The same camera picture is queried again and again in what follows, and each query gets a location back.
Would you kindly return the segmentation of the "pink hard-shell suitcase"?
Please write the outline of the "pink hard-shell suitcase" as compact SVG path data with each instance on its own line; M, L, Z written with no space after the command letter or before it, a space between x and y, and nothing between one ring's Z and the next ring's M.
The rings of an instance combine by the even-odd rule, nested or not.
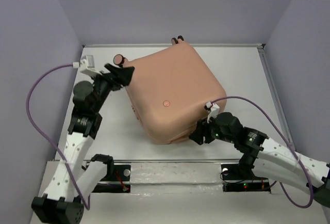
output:
M126 92L132 109L150 139L158 144L186 140L208 112L207 102L226 105L226 91L183 36L159 52L129 61L114 56L115 65L134 67Z

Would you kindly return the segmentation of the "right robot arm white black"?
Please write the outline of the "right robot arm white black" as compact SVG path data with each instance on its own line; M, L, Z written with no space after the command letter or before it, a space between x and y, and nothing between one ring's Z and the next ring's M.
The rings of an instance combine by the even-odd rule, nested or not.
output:
M322 206L329 207L329 163L291 151L263 132L244 127L231 113L221 113L197 122L189 139L198 145L222 140L242 153L238 174L269 178L295 187Z

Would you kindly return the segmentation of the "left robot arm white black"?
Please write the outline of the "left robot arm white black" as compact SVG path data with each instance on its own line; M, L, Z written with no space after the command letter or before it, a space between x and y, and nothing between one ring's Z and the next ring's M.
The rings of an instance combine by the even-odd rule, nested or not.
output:
M112 91L129 85L134 67L119 68L106 64L107 73L92 64L74 62L77 69L93 80L80 81L73 88L73 110L60 161L42 196L34 197L31 208L42 223L80 223L84 211L90 209L91 193L128 193L116 171L113 157L94 155L86 168L85 156L101 126L100 110Z

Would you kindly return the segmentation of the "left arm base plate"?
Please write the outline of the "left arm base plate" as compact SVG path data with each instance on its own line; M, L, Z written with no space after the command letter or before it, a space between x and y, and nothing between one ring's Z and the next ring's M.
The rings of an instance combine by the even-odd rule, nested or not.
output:
M130 175L130 164L115 164L113 173L107 173L96 185L93 193L128 194L131 188Z

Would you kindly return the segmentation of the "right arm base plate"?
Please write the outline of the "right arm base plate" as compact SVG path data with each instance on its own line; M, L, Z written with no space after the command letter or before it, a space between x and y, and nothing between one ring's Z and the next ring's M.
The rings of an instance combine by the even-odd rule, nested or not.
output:
M260 178L250 172L244 172L239 169L238 164L221 164L219 177L225 193L271 192L271 183L268 178Z

